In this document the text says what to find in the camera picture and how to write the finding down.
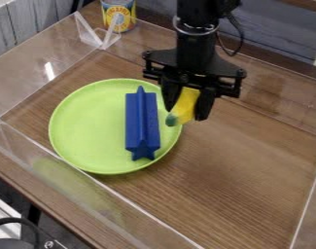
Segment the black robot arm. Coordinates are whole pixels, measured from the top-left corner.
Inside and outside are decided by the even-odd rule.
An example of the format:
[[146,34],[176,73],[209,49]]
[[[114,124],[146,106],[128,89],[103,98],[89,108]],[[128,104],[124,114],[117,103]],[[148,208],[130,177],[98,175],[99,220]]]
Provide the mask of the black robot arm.
[[248,72],[216,52],[220,21],[240,25],[233,16],[240,5],[241,0],[177,0],[176,47],[142,53],[144,76],[160,84],[169,126],[206,120],[218,97],[241,95]]

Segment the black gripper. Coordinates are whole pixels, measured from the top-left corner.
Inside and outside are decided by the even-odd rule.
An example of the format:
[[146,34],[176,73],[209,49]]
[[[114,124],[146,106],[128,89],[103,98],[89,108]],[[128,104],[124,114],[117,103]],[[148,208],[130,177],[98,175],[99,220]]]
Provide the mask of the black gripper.
[[216,51],[217,30],[193,32],[178,30],[176,47],[142,52],[146,61],[144,76],[157,80],[166,111],[180,97],[181,89],[197,89],[201,94],[196,105],[196,120],[208,119],[214,99],[241,95],[247,71],[228,62]]

